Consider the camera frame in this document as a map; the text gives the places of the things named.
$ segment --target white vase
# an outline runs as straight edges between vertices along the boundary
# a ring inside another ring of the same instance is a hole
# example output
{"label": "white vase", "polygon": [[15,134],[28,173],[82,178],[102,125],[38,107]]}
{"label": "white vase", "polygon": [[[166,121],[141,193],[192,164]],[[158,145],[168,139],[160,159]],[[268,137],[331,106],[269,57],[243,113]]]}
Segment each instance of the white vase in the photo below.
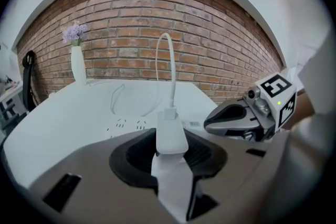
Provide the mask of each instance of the white vase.
{"label": "white vase", "polygon": [[71,69],[76,84],[79,86],[86,85],[85,63],[80,46],[71,47]]}

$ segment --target purple flower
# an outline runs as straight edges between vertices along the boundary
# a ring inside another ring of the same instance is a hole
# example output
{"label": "purple flower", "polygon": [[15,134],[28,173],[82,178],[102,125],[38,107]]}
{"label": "purple flower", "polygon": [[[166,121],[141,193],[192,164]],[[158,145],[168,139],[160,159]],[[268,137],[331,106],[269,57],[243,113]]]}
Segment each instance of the purple flower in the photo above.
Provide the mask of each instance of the purple flower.
{"label": "purple flower", "polygon": [[72,40],[82,40],[84,32],[87,30],[86,25],[73,25],[68,27],[63,33],[63,42],[66,43]]}

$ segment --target cable connector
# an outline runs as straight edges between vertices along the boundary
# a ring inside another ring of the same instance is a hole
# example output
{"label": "cable connector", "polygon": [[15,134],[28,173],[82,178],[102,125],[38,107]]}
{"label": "cable connector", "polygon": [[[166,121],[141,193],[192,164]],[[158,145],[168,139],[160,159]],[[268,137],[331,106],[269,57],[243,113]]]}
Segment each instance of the cable connector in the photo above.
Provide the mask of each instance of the cable connector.
{"label": "cable connector", "polygon": [[175,120],[177,113],[176,113],[176,106],[173,106],[172,108],[165,108],[163,110],[164,113],[164,119],[165,120]]}

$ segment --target black slot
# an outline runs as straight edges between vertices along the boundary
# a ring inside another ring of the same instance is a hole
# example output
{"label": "black slot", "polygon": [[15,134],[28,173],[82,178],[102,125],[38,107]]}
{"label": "black slot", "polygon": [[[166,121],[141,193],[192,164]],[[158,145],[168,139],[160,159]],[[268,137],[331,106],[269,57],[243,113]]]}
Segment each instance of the black slot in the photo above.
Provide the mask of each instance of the black slot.
{"label": "black slot", "polygon": [[81,177],[78,175],[64,175],[61,180],[44,197],[43,201],[51,208],[54,208],[56,211],[61,212],[80,180]]}
{"label": "black slot", "polygon": [[255,148],[249,148],[246,153],[258,156],[258,157],[264,157],[264,155],[266,154],[266,151],[261,151],[261,150],[257,150]]}

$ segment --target brick wall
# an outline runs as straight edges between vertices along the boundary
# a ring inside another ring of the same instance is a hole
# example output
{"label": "brick wall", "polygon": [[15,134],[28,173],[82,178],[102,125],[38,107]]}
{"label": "brick wall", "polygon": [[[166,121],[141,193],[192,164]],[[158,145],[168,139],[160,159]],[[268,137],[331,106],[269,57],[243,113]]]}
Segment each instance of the brick wall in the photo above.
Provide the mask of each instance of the brick wall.
{"label": "brick wall", "polygon": [[[56,0],[17,46],[20,63],[27,51],[36,53],[39,102],[73,82],[62,30],[75,21],[88,25],[82,45],[88,78],[155,79],[155,46],[164,32],[174,41],[178,80],[193,82],[216,103],[282,67],[264,31],[232,0]],[[158,68],[160,79],[170,78],[166,41]]]}

